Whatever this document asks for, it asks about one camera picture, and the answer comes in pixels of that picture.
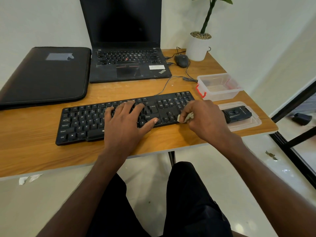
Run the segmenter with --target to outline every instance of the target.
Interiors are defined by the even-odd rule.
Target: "person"
[[[126,185],[118,169],[157,119],[137,128],[143,104],[122,103],[111,118],[105,111],[104,150],[96,163],[37,236],[149,236],[126,198]],[[219,107],[210,100],[191,101],[189,128],[214,146],[235,167],[279,237],[315,237],[316,210],[255,157],[242,139],[230,132]],[[231,231],[219,206],[212,200],[189,162],[172,167],[167,185],[167,214],[163,236],[242,236]]]

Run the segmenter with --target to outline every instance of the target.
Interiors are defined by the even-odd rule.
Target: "black keyboard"
[[[150,51],[98,51],[98,66],[115,64],[160,64],[157,50]]]
[[[59,122],[56,145],[104,139],[104,132],[106,131],[104,129],[104,112],[106,108],[114,107],[112,111],[113,116],[115,109],[121,103],[129,100],[64,108]],[[135,105],[139,103],[144,103],[145,105],[137,122],[137,127],[140,128],[147,121],[156,117],[158,122],[154,127],[176,124],[182,109],[194,98],[189,91],[186,91],[132,100],[135,101]]]

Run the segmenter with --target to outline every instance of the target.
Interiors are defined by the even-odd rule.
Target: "desk leg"
[[[173,165],[176,163],[176,155],[174,151],[169,151],[168,154],[169,154],[171,166],[173,167]]]

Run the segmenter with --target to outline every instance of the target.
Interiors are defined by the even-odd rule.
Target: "artificial plant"
[[[210,16],[212,14],[212,10],[213,10],[213,8],[215,6],[216,1],[217,0],[210,0],[210,8],[209,8],[209,11],[207,12],[207,16],[205,18],[205,22],[204,22],[203,27],[202,27],[202,29],[200,31],[200,34],[204,34],[205,33],[205,29],[206,29],[207,24],[208,24],[208,22],[210,20]],[[227,2],[229,4],[233,4],[232,0],[221,0],[221,1],[225,1],[225,2]]]

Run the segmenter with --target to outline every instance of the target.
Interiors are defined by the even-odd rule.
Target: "potted plant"
[[[210,20],[212,10],[215,6],[217,0],[210,0],[210,8],[207,13],[206,19],[204,21],[201,31],[193,31],[190,33],[190,40],[188,47],[186,49],[186,55],[189,59],[193,61],[202,61],[205,58],[205,55],[210,46],[210,39],[212,36],[208,33],[205,33],[205,29]],[[232,0],[222,0],[229,4],[233,4]]]

